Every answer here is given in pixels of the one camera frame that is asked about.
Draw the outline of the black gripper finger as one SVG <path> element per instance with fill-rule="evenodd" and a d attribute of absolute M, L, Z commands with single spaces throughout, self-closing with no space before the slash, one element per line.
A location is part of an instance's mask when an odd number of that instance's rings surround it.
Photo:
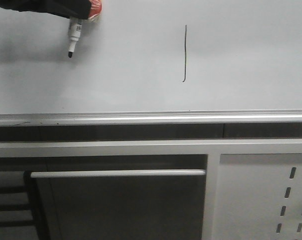
<path fill-rule="evenodd" d="M 88 0 L 0 0 L 0 8 L 17 12 L 46 13 L 63 18 L 88 19 Z"/>

